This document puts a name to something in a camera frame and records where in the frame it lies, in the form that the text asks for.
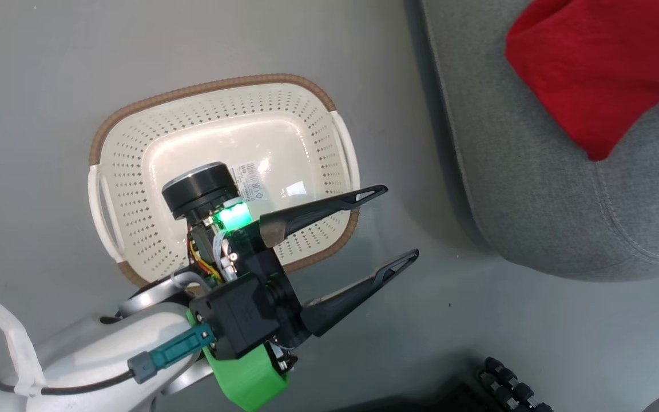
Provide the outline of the left gripper black green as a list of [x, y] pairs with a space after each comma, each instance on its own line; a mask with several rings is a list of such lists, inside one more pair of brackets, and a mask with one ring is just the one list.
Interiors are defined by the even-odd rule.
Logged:
[[[210, 290], [190, 305], [195, 323], [213, 339], [204, 354], [223, 394], [245, 411], [256, 411], [288, 388], [296, 358], [275, 345], [284, 316], [269, 294], [270, 278], [283, 273], [270, 249], [293, 233], [332, 214], [353, 211], [387, 193], [374, 185], [343, 195], [280, 209], [255, 221], [227, 165], [209, 163], [174, 178], [162, 196], [176, 220], [186, 221], [192, 268]], [[412, 249], [354, 284], [306, 303], [301, 321], [323, 336], [419, 257]]]

